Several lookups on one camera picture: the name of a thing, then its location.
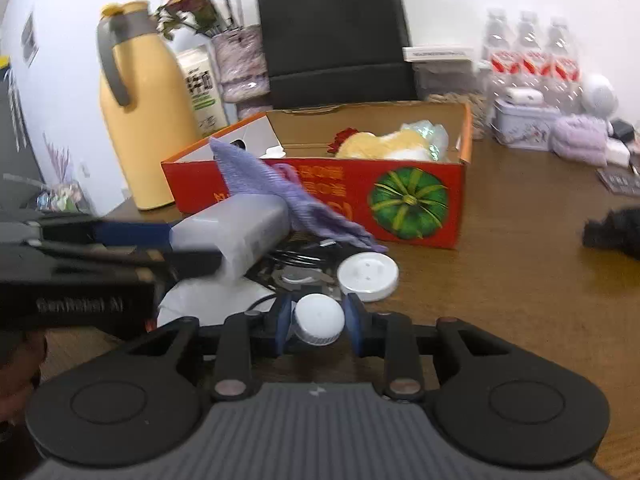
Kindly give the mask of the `white cloth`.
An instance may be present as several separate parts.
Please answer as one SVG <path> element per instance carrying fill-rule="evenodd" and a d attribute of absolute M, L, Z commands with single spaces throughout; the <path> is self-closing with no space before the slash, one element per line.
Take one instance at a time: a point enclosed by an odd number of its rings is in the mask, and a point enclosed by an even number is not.
<path fill-rule="evenodd" d="M 254 302 L 272 294 L 272 290 L 247 278 L 229 283 L 218 278 L 182 281 L 160 303 L 157 326 L 183 316 L 198 318 L 201 326 L 221 325 L 229 315 L 244 312 Z"/>

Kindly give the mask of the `white round lid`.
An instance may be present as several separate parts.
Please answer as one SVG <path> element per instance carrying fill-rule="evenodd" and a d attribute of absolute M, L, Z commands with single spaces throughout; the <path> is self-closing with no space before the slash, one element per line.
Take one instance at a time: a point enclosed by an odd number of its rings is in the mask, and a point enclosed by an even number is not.
<path fill-rule="evenodd" d="M 344 295 L 355 294 L 362 302 L 381 301 L 398 287 L 399 268 L 389 256 L 360 252 L 337 268 L 337 283 Z"/>

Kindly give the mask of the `small white bottle cap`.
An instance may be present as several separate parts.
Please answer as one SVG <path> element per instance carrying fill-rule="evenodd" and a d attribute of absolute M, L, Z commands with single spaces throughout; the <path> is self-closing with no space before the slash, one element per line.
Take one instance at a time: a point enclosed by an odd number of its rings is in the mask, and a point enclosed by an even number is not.
<path fill-rule="evenodd" d="M 340 338 L 345 327 L 345 315 L 341 305 L 331 297 L 309 294 L 296 302 L 293 327 L 301 341 L 324 347 Z"/>

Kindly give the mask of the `purple knitted cloth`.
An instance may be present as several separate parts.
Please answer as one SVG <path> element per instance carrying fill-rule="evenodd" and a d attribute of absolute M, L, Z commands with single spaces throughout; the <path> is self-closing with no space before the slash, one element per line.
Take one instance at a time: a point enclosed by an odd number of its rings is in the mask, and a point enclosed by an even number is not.
<path fill-rule="evenodd" d="M 346 219 L 309 194 L 293 177 L 293 168 L 277 163 L 269 166 L 248 151 L 210 138 L 208 145 L 231 196 L 272 195 L 288 206 L 292 229 L 349 244 L 368 252 L 387 252 L 387 248 L 360 224 Z"/>

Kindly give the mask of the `yellow white plush toy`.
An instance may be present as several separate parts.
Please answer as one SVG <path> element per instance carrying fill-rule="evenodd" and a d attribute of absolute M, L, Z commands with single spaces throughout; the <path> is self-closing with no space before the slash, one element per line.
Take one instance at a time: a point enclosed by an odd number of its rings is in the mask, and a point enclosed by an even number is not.
<path fill-rule="evenodd" d="M 338 159 L 365 160 L 418 160 L 434 162 L 431 144 L 420 133 L 402 129 L 376 136 L 370 132 L 358 132 L 347 138 L 338 148 Z"/>

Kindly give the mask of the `bubble wrap packet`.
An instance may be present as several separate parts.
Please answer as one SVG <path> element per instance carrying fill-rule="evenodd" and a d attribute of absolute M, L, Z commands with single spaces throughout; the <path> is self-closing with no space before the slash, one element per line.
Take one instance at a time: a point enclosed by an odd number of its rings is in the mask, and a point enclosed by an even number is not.
<path fill-rule="evenodd" d="M 422 136 L 428 144 L 427 151 L 433 162 L 446 162 L 449 136 L 446 128 L 441 124 L 433 124 L 427 119 L 410 124 L 402 124 L 402 130 L 413 130 Z"/>

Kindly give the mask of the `red fabric rose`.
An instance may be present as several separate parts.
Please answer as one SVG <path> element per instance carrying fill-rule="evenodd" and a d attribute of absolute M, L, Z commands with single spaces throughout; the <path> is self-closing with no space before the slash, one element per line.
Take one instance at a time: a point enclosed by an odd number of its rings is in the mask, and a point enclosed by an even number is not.
<path fill-rule="evenodd" d="M 328 145 L 326 150 L 329 154 L 335 155 L 341 148 L 342 144 L 354 134 L 357 134 L 358 130 L 355 128 L 346 128 L 338 132 L 332 142 Z"/>

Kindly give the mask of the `yellow thermos jug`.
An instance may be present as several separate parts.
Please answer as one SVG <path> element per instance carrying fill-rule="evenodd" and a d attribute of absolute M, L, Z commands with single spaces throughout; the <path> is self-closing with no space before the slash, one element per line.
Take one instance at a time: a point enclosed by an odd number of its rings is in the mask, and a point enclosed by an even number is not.
<path fill-rule="evenodd" d="M 186 80 L 149 3 L 109 4 L 96 28 L 100 105 L 134 203 L 174 201 L 162 162 L 202 138 Z"/>

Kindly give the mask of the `red cardboard box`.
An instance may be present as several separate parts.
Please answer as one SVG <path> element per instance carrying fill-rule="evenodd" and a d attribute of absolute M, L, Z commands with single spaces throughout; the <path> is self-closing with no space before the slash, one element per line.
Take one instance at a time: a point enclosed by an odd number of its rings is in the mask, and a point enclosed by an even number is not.
<path fill-rule="evenodd" d="M 419 120 L 449 138 L 442 162 L 336 159 L 329 153 L 348 128 L 378 136 Z M 462 220 L 472 113 L 465 103 L 384 102 L 306 110 L 270 110 L 216 133 L 240 142 L 281 174 L 292 174 L 314 198 L 378 240 L 453 248 Z"/>

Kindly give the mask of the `milk carton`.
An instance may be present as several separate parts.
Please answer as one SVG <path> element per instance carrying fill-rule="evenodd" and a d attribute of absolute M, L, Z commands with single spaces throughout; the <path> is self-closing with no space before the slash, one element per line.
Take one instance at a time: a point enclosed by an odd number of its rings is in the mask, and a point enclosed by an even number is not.
<path fill-rule="evenodd" d="M 202 135 L 209 136 L 226 128 L 229 122 L 206 47 L 182 51 L 177 58 Z"/>

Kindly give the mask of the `decorated tin box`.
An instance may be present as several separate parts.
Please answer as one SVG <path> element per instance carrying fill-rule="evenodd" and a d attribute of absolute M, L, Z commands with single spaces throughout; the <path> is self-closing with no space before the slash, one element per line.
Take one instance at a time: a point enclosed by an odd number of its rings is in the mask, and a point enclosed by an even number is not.
<path fill-rule="evenodd" d="M 498 99 L 494 103 L 492 133 L 508 148 L 548 152 L 551 127 L 560 116 L 554 107 L 514 105 Z"/>

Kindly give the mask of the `black cloth glove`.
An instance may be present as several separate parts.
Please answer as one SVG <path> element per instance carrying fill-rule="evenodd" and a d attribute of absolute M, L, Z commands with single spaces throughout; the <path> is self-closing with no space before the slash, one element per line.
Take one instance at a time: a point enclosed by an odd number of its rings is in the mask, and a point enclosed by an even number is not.
<path fill-rule="evenodd" d="M 640 209 L 611 210 L 602 221 L 589 220 L 582 231 L 585 247 L 618 250 L 640 259 Z"/>

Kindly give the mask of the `clear cereal container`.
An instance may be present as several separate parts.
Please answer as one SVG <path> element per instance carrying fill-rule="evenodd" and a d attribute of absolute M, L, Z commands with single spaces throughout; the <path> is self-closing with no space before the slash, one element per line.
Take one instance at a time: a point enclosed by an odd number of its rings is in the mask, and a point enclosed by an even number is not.
<path fill-rule="evenodd" d="M 413 64 L 416 94 L 430 103 L 468 104 L 472 114 L 472 137 L 485 136 L 486 100 L 474 64 L 468 58 Z"/>

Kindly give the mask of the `lilac fluffy scrunchie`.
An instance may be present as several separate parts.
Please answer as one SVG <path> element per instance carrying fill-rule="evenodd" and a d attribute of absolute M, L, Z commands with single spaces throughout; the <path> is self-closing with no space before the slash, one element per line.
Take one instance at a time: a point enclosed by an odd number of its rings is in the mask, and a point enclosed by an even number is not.
<path fill-rule="evenodd" d="M 562 159 L 605 167 L 608 123 L 589 115 L 559 117 L 552 125 L 549 148 Z"/>

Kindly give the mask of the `black paper shopping bag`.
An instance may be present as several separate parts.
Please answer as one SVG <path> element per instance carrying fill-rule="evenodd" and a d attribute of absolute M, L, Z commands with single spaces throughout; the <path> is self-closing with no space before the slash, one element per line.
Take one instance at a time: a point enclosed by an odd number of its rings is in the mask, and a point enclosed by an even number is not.
<path fill-rule="evenodd" d="M 413 101 L 402 0 L 257 0 L 277 110 Z"/>

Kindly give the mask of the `water bottle left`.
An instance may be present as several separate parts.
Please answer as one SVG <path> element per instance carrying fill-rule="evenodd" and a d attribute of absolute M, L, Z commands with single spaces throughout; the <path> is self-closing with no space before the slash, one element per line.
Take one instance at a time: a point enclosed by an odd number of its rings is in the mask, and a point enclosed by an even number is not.
<path fill-rule="evenodd" d="M 504 96 L 512 82 L 513 67 L 518 60 L 512 50 L 511 29 L 503 10 L 489 10 L 483 39 L 482 59 L 487 66 L 484 89 L 488 112 Z"/>

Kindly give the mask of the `water bottle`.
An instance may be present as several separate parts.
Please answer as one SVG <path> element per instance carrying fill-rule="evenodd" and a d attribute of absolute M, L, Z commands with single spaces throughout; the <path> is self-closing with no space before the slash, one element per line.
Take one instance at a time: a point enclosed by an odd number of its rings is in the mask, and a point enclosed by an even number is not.
<path fill-rule="evenodd" d="M 547 57 L 540 44 L 538 16 L 535 12 L 521 13 L 514 49 L 518 55 L 516 85 L 542 91 L 542 70 L 547 65 Z"/>
<path fill-rule="evenodd" d="M 546 76 L 546 100 L 565 115 L 577 114 L 580 109 L 580 67 L 567 22 L 554 18 L 547 37 L 546 53 L 550 65 Z"/>
<path fill-rule="evenodd" d="M 518 60 L 512 50 L 511 29 L 503 10 L 489 10 L 483 39 L 482 59 L 487 66 L 484 89 L 488 112 L 504 96 L 512 82 L 513 67 Z"/>

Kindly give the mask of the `water bottle middle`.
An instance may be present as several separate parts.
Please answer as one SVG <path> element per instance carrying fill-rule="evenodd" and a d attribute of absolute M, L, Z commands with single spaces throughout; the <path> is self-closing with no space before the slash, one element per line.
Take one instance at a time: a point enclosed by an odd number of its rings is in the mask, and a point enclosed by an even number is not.
<path fill-rule="evenodd" d="M 540 44 L 538 16 L 535 12 L 521 13 L 514 49 L 518 55 L 516 85 L 542 91 L 542 70 L 547 65 L 547 57 Z"/>

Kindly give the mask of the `water bottle right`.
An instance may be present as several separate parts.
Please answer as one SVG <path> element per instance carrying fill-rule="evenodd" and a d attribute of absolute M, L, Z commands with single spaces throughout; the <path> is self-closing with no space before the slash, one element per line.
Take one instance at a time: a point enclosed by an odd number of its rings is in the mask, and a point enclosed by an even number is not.
<path fill-rule="evenodd" d="M 565 115 L 577 114 L 580 109 L 580 67 L 567 22 L 554 18 L 547 37 L 546 53 L 550 65 L 546 76 L 546 100 Z"/>

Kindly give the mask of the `white round speaker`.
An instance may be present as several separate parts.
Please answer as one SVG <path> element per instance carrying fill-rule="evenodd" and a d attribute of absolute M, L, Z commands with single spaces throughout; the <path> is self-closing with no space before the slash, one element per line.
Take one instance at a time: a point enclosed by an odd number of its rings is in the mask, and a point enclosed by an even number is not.
<path fill-rule="evenodd" d="M 597 72 L 582 77 L 582 106 L 597 118 L 608 119 L 617 110 L 618 99 L 611 81 Z"/>

